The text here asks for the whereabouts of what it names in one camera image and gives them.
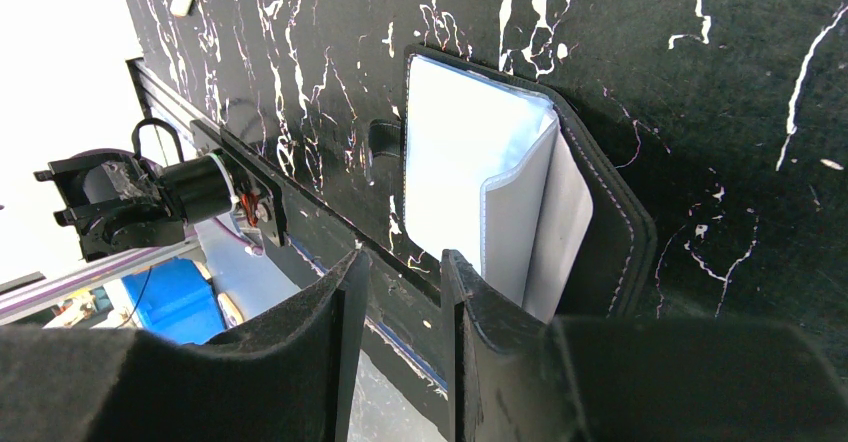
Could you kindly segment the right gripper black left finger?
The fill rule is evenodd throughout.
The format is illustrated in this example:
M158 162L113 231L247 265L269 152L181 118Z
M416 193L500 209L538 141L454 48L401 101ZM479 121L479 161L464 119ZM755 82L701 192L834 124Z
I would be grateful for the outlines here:
M5 441L343 441L370 260L202 345L144 330L1 330Z

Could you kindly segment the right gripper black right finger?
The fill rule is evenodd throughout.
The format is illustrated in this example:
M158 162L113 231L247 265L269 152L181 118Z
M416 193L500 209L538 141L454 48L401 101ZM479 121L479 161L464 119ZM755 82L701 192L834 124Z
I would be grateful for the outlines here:
M451 441L843 441L847 391L771 321L543 323L457 251L441 261Z

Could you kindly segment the black card holder wallet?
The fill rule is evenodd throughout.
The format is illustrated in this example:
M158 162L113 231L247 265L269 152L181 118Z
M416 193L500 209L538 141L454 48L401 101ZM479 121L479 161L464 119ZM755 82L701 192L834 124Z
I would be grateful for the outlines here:
M369 155L401 160L409 239L458 251L540 321L630 313L655 224L572 106L425 45L405 50L404 78L403 118L373 122Z

